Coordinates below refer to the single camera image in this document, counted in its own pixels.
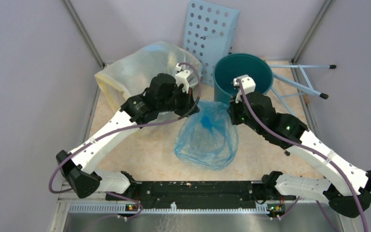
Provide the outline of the left aluminium frame post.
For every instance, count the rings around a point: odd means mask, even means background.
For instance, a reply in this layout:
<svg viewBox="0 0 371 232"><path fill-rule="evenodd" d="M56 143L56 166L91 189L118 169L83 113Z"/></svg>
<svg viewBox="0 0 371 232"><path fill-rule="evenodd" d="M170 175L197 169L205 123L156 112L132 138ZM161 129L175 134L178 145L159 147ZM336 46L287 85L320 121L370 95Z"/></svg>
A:
<svg viewBox="0 0 371 232"><path fill-rule="evenodd" d="M83 22L81 21L77 11L75 10L71 0L61 0L63 5L65 6L68 14L70 15L75 27L77 28L81 38L83 39L87 49L89 50L91 56L94 58L97 65L100 69L104 69L105 63L103 62L98 50L96 49L92 39L89 36Z"/></svg>

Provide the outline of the light blue perforated stool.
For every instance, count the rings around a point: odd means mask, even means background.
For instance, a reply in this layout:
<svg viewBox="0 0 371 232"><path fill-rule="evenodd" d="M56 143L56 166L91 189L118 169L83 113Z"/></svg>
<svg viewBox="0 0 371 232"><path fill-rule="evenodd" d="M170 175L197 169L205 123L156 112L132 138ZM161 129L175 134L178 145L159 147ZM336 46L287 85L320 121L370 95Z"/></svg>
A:
<svg viewBox="0 0 371 232"><path fill-rule="evenodd" d="M198 64L202 65L201 80L213 88L214 66L221 58L234 54L230 50L239 15L239 10L201 0L192 0L188 5L183 49L191 53L198 60ZM299 70L305 78L305 85L272 71L273 81L279 80L296 88L298 95L315 95L325 100L328 98L328 94L319 92L312 87L305 72L306 65L269 66L271 70L275 68ZM284 107L293 113L284 100L285 96L280 95L273 85L269 91L272 91Z"/></svg>

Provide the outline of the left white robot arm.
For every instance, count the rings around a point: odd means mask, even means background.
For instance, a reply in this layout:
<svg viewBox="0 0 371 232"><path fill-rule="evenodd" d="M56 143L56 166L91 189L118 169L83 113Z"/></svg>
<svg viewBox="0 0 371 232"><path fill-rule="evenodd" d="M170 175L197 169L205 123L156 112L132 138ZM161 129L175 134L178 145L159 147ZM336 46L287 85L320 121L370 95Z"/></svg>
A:
<svg viewBox="0 0 371 232"><path fill-rule="evenodd" d="M94 192L115 192L124 200L134 197L136 188L127 175L96 171L97 165L124 139L146 126L155 126L160 113L188 116L198 112L193 99L189 70L175 76L159 73L141 94L129 97L115 115L82 145L56 155L63 177L78 198Z"/></svg>

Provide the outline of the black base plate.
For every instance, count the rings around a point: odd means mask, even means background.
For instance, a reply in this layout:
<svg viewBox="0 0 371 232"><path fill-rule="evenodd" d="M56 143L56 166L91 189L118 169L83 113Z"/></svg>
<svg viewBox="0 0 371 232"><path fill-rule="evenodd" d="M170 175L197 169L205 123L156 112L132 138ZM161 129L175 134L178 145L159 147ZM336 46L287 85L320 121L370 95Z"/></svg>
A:
<svg viewBox="0 0 371 232"><path fill-rule="evenodd" d="M282 196L259 181L143 181L132 184L124 197L139 201L144 209L253 209L259 203L295 200Z"/></svg>

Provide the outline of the right aluminium frame post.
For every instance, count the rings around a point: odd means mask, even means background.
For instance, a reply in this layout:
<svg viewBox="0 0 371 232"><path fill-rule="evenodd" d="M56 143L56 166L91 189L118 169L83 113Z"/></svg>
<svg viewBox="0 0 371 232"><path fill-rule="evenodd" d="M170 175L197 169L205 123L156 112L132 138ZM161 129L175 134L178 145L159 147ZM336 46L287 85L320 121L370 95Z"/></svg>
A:
<svg viewBox="0 0 371 232"><path fill-rule="evenodd" d="M312 38L316 34L320 24L322 23L323 19L325 18L326 14L330 10L332 4L335 2L335 0L325 0L317 13L314 21L312 22L311 26L309 27L305 37L303 38L302 42L300 43L300 46L295 53L294 57L291 59L291 62L296 64L303 56L305 50L307 49L309 43L311 42Z"/></svg>

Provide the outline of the translucent white bag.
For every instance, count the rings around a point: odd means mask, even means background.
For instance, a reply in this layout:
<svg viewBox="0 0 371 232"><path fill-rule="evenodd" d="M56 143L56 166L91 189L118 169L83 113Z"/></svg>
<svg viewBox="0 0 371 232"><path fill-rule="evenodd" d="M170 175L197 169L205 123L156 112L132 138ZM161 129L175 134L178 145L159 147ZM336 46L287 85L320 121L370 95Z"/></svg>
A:
<svg viewBox="0 0 371 232"><path fill-rule="evenodd" d="M193 89L200 81L202 65L191 53L167 42L156 42L145 46L135 53L122 58L95 74L96 81L104 93L108 103L115 111L121 108L129 97L141 94L150 86L153 77L159 73L175 76L176 64L185 65L194 75L189 79ZM199 101L201 94L193 94ZM174 112L160 113L155 119L157 125L172 122Z"/></svg>

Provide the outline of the teal plastic trash bin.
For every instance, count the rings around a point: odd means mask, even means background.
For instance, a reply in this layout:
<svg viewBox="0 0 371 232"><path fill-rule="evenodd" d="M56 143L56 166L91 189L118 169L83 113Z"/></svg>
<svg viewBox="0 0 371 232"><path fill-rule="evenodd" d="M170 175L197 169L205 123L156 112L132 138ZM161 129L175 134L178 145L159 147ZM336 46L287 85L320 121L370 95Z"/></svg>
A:
<svg viewBox="0 0 371 232"><path fill-rule="evenodd" d="M246 53L230 54L214 66L214 101L228 104L238 92L232 84L233 79L245 74L254 79L256 91L264 95L273 85L272 70L264 60Z"/></svg>

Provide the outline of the blue plastic trash bag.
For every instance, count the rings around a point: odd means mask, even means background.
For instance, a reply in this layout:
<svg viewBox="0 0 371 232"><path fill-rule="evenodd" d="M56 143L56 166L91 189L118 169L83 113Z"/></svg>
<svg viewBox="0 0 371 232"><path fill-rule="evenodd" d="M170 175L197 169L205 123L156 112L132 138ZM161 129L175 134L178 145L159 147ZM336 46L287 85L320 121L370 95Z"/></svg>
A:
<svg viewBox="0 0 371 232"><path fill-rule="evenodd" d="M227 104L200 101L198 107L200 111L191 115L180 128L174 153L185 163L222 170L236 156L239 145L237 127L231 123Z"/></svg>

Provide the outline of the aluminium frame post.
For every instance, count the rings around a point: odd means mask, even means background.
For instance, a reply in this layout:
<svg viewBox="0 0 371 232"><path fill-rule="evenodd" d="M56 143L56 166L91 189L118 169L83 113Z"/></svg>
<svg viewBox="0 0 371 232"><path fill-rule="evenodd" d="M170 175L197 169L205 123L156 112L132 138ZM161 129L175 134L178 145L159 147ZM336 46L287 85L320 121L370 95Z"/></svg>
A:
<svg viewBox="0 0 371 232"><path fill-rule="evenodd" d="M300 43L300 46L295 53L294 57L291 59L291 62L296 64L303 56L305 50L307 49L309 43L311 42L312 38L316 34L320 24L322 23L323 19L325 18L326 14L330 10L332 4L335 2L335 0L325 0L317 13L314 21L312 22L311 26L309 27L305 37L303 38L302 42Z"/></svg>
<svg viewBox="0 0 371 232"><path fill-rule="evenodd" d="M96 49L92 39L89 36L83 22L81 21L77 11L75 10L71 0L61 0L63 5L65 6L68 14L70 15L75 27L77 28L81 38L83 39L87 49L89 50L91 56L94 58L97 65L100 69L104 69L105 63L103 62L98 50Z"/></svg>

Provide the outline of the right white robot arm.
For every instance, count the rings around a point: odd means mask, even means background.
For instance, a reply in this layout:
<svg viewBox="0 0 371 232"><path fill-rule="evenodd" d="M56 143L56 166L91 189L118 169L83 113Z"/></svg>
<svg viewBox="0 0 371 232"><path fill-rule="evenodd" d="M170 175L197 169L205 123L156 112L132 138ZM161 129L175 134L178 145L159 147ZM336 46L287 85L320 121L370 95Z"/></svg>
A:
<svg viewBox="0 0 371 232"><path fill-rule="evenodd" d="M270 199L295 195L328 204L348 218L360 212L355 193L363 211L371 204L371 170L364 171L323 144L296 116L278 113L269 97L258 91L242 97L231 97L228 114L233 125L245 124L270 144L295 154L322 174L312 179L272 171L263 175L264 193Z"/></svg>

